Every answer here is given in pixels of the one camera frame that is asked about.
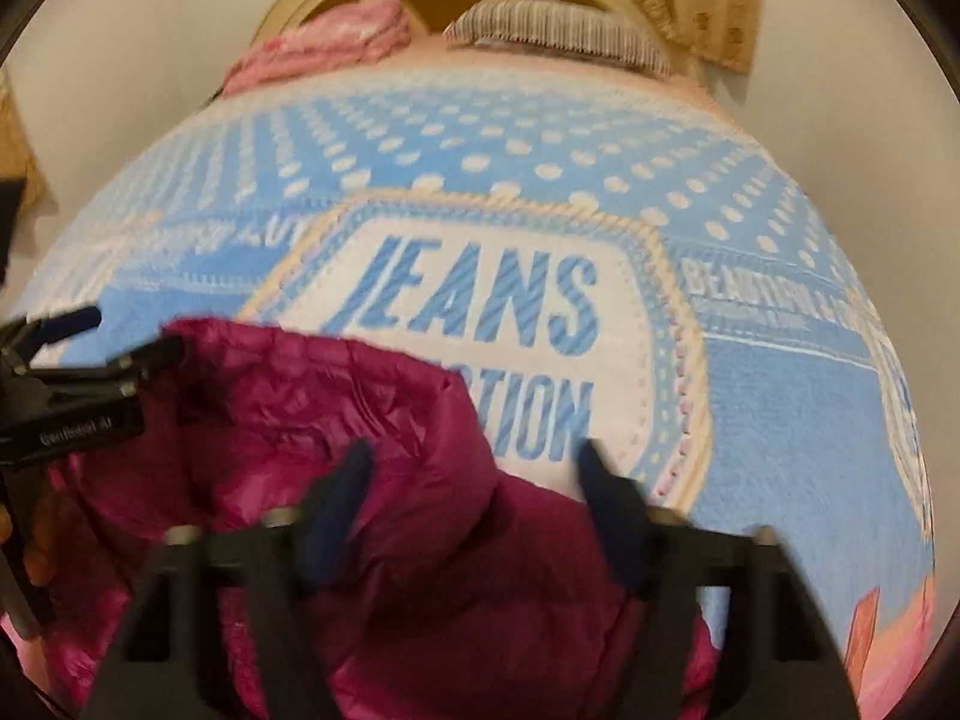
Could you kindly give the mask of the person's left hand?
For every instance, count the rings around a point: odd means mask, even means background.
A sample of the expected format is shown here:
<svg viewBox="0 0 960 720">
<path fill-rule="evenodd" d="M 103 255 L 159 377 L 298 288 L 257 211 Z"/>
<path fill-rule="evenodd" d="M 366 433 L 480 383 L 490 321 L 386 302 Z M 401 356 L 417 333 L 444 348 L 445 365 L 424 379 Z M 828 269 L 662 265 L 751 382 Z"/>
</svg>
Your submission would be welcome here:
<svg viewBox="0 0 960 720">
<path fill-rule="evenodd" d="M 34 509 L 31 530 L 25 532 L 13 523 L 10 511 L 2 505 L 0 507 L 0 523 L 2 523 L 2 543 L 16 535 L 20 535 L 25 542 L 23 546 L 23 564 L 26 575 L 34 587 L 44 587 L 55 574 L 53 565 L 53 521 L 55 520 L 55 500 L 50 494 L 44 494 Z"/>
</svg>

